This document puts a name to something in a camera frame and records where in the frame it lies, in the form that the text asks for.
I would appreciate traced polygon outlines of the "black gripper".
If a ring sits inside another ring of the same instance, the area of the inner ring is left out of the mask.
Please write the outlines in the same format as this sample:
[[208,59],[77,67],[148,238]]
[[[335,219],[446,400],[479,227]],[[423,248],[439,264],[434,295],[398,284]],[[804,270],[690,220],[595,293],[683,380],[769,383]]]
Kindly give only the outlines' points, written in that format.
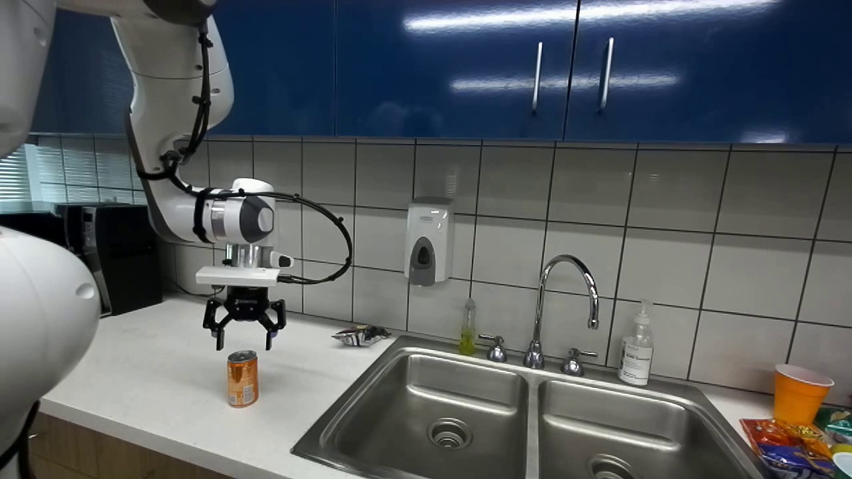
[[210,329],[217,351],[224,348],[224,328],[229,323],[260,323],[268,329],[268,348],[288,324],[285,303],[273,301],[268,287],[229,287],[224,297],[205,303],[204,328]]

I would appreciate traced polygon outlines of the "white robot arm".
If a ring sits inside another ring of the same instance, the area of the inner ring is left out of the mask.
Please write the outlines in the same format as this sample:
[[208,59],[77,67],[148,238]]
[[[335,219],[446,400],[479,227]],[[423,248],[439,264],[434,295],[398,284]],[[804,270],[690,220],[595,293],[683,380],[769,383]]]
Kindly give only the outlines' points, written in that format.
[[[178,179],[236,103],[236,83],[213,19],[220,0],[0,0],[0,151],[32,128],[48,47],[63,11],[104,15],[129,65],[129,144],[152,227],[204,246],[276,240],[276,200],[253,179],[229,188]],[[0,228],[0,456],[4,477],[28,472],[40,400],[86,356],[100,328],[90,270],[44,238]]]

